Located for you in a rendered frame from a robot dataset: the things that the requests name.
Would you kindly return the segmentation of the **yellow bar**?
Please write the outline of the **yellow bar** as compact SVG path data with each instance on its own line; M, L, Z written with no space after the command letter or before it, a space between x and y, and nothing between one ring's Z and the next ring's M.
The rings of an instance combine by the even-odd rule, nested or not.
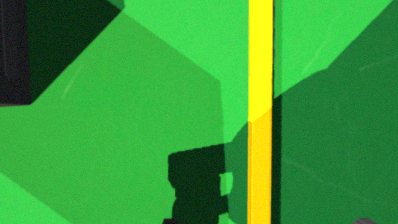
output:
M248 224L271 224L272 0L250 0Z

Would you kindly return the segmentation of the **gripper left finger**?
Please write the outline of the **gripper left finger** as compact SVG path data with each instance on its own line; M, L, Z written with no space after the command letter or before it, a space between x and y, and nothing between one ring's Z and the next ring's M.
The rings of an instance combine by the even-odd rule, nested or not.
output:
M179 224L179 221L175 221L175 218L164 218L162 224Z

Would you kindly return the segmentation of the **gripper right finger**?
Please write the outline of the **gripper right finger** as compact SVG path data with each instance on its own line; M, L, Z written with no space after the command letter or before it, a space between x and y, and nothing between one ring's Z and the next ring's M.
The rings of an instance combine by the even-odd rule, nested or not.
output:
M369 218L358 218L353 224L377 224L376 222L372 221Z

